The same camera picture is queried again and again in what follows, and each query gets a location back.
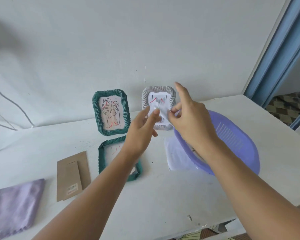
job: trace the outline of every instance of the monstera leaf line art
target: monstera leaf line art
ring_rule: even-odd
[[[102,112],[107,116],[107,129],[120,125],[120,104],[115,99],[112,101],[110,98],[104,99],[102,103]]]

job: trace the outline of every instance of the fingernail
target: fingernail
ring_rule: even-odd
[[[158,108],[156,108],[156,109],[153,111],[153,113],[154,113],[155,115],[158,115],[158,114],[160,114],[160,110],[159,110]]]

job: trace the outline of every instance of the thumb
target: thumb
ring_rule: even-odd
[[[177,125],[177,123],[178,123],[178,118],[174,115],[174,113],[173,112],[169,112],[168,113],[168,119],[169,119],[169,122],[174,126],[174,127],[176,127]]]
[[[145,123],[145,126],[152,129],[155,126],[155,123],[158,121],[159,114],[160,114],[160,110],[155,109],[151,113],[151,115],[148,117],[147,122]]]

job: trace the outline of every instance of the blue door frame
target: blue door frame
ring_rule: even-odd
[[[266,108],[300,57],[300,0],[291,0],[244,95]],[[300,116],[290,125],[300,125]]]

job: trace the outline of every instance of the person's right hand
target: person's right hand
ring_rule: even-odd
[[[181,102],[168,113],[170,123],[182,138],[197,151],[204,145],[218,142],[219,138],[205,105],[193,101],[188,90],[180,83],[175,82],[175,85]],[[174,114],[180,109],[182,110],[175,117]]]

